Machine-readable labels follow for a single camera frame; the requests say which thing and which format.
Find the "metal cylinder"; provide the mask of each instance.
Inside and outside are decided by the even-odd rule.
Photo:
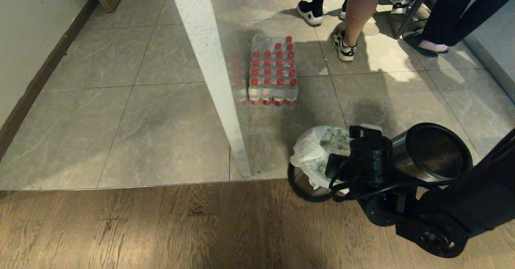
[[[417,124],[392,142],[395,166],[423,181],[456,179],[472,168],[472,156],[465,143],[438,124]]]

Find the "black and white sneaker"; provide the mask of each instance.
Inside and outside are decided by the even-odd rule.
[[[392,14],[405,14],[408,11],[408,7],[412,5],[415,0],[393,0],[392,2]]]
[[[323,11],[320,8],[315,10],[311,2],[300,1],[297,5],[297,12],[302,16],[310,25],[321,25],[323,21]]]
[[[351,62],[354,59],[356,46],[350,47],[344,43],[345,30],[339,29],[333,34],[333,45],[338,53],[338,58],[344,62]]]

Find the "wooden floor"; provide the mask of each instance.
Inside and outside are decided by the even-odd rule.
[[[515,223],[432,256],[355,201],[307,203],[286,180],[0,192],[0,267],[513,268]]]

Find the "speckled white column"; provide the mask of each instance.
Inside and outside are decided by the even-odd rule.
[[[249,161],[211,0],[175,0],[175,3],[229,139],[239,171],[242,176],[249,177]]]

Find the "tile floor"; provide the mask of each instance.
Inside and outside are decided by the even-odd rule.
[[[343,0],[326,1],[319,27],[296,16],[299,0],[212,1],[227,51],[249,50],[258,32],[296,42],[298,104],[240,111],[251,179],[286,177],[296,139],[317,125],[368,122],[393,137],[436,122],[462,137],[475,162],[515,126],[515,105],[463,43],[421,57],[377,14],[354,62],[342,63],[330,34],[344,24]],[[242,179],[173,0],[122,0],[113,14],[98,7],[25,119],[0,179],[0,190]]]

